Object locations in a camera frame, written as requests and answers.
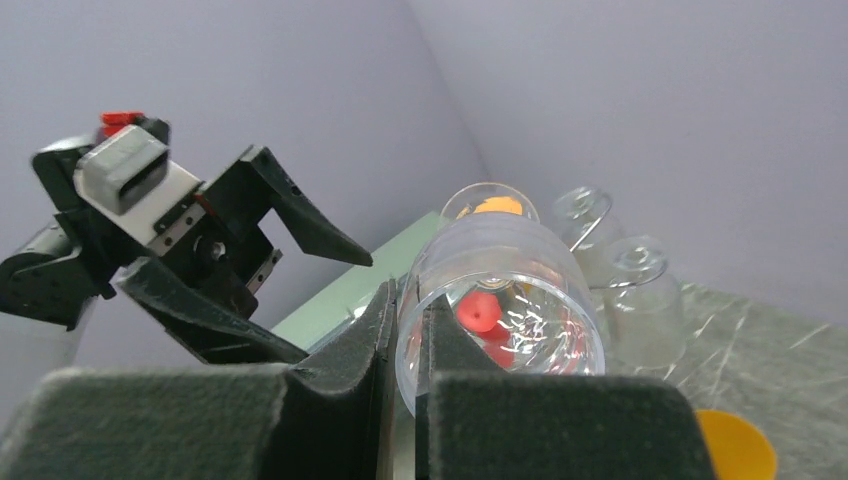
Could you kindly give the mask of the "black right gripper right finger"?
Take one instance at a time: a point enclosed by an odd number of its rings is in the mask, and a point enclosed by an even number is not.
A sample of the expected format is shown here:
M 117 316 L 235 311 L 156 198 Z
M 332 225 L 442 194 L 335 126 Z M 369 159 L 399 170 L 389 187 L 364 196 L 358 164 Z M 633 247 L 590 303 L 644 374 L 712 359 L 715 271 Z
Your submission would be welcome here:
M 424 311 L 419 479 L 711 479 L 694 410 L 650 377 L 502 370 L 445 298 Z

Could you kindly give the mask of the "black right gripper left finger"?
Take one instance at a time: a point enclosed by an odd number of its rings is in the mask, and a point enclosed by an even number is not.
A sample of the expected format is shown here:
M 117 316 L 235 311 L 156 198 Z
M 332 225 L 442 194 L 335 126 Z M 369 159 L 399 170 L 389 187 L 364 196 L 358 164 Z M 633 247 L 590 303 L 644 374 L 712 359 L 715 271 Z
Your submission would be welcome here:
M 48 375 L 1 439 L 5 479 L 389 479 L 394 281 L 295 365 Z

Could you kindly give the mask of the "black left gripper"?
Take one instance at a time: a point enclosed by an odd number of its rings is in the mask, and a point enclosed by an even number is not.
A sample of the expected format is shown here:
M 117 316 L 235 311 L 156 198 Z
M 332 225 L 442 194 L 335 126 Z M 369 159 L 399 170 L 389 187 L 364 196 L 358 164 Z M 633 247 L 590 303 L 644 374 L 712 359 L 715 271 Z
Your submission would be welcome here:
M 87 303 L 125 293 L 209 365 L 297 364 L 308 354 L 251 321 L 257 290 L 280 259 L 260 228 L 273 210 L 301 251 L 370 267 L 370 252 L 336 227 L 271 150 L 251 145 L 202 181 L 202 217 L 162 256 L 140 246 L 77 194 L 73 174 L 97 136 L 37 151 L 31 166 L 54 205 L 51 221 L 1 263 L 1 309 L 74 329 Z

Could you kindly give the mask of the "red plastic goblet back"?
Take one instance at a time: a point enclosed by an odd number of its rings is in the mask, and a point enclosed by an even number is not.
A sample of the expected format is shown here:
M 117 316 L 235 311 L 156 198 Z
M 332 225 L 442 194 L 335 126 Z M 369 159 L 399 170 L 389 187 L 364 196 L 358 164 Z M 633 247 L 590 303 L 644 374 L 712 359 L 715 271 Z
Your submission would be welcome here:
M 511 333 L 500 324 L 503 309 L 494 293 L 474 290 L 456 305 L 455 315 L 460 325 L 483 341 L 483 350 L 504 369 L 514 362 L 508 351 Z

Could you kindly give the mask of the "clear ribbed wine glass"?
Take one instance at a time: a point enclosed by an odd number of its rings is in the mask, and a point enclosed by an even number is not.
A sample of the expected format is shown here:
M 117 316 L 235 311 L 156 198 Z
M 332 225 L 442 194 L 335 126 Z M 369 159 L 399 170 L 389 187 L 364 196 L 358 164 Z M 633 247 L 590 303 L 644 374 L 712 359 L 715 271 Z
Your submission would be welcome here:
M 681 286 L 664 246 L 631 236 L 606 250 L 611 288 L 603 294 L 612 356 L 632 367 L 668 367 L 685 352 Z
M 575 188 L 552 207 L 553 229 L 569 247 L 590 288 L 601 288 L 614 276 L 607 248 L 625 236 L 611 213 L 612 197 L 600 188 Z

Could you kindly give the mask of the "orange plastic goblet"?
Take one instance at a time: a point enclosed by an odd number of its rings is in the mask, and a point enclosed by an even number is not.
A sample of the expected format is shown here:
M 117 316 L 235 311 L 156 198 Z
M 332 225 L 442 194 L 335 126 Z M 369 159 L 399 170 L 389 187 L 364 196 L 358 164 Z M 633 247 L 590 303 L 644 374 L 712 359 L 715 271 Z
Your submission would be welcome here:
M 768 438 L 744 418 L 699 409 L 696 417 L 720 480 L 774 480 L 778 458 Z
M 467 205 L 457 214 L 456 218 L 459 219 L 469 214 L 491 212 L 509 213 L 522 216 L 524 214 L 524 207 L 522 203 L 514 197 L 495 196 L 486 198 L 476 206 Z

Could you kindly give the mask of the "chrome wine glass rack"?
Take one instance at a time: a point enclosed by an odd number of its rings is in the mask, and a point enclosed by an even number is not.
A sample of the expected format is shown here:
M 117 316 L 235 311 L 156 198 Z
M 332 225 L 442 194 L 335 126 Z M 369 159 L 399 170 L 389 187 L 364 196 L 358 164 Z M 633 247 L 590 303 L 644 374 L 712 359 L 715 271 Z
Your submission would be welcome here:
M 665 274 L 669 261 L 655 239 L 627 237 L 609 193 L 578 187 L 556 204 L 561 238 L 577 259 L 592 290 L 625 289 L 648 284 Z

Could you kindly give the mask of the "green plastic storage box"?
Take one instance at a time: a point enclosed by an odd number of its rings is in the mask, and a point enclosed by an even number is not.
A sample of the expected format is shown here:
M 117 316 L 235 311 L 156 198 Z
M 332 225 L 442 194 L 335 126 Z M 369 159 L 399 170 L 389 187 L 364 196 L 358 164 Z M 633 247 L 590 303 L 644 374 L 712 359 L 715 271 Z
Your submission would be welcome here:
M 425 214 L 375 250 L 371 267 L 349 269 L 274 326 L 272 332 L 308 352 L 320 348 L 364 313 L 383 282 L 403 280 L 439 224 L 437 212 Z

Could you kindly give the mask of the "orange plastic goblet back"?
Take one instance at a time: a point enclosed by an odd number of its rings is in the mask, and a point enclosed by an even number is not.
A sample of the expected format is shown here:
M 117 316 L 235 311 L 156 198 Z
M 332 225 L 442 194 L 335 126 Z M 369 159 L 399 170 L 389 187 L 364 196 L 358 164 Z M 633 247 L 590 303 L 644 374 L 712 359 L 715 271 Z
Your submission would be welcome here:
M 778 458 L 768 438 L 744 418 L 699 409 L 696 417 L 720 480 L 774 480 Z

